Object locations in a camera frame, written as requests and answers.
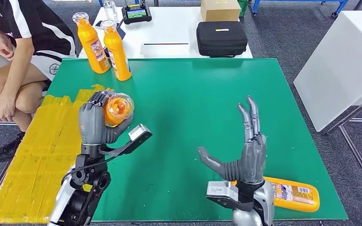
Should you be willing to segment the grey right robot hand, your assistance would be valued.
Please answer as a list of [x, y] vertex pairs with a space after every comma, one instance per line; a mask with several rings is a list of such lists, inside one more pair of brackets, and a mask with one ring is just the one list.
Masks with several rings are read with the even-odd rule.
[[224, 163], [212, 157], [203, 147], [199, 147], [197, 151], [201, 161], [222, 179], [257, 185], [264, 181], [266, 137], [260, 132], [260, 117], [256, 102], [251, 96], [247, 96], [247, 103], [249, 110], [241, 103], [238, 104], [244, 125], [244, 147], [239, 159]]

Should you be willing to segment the person's right hand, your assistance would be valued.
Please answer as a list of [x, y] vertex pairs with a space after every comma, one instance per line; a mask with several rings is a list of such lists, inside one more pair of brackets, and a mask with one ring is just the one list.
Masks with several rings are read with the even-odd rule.
[[0, 31], [0, 56], [12, 61], [14, 51], [9, 36]]

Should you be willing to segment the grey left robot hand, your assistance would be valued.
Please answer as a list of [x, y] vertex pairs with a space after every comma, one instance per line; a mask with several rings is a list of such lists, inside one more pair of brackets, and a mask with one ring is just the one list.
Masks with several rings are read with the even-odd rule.
[[97, 91], [80, 107], [79, 128], [83, 144], [112, 144], [131, 125], [133, 114], [116, 127], [105, 124], [104, 105], [114, 94], [113, 91]]

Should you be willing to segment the person's left hand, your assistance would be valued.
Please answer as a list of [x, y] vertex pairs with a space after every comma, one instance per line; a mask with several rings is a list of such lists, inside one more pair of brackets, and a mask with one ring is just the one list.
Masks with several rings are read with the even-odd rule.
[[11, 122], [15, 114], [15, 98], [6, 94], [0, 95], [0, 122]]

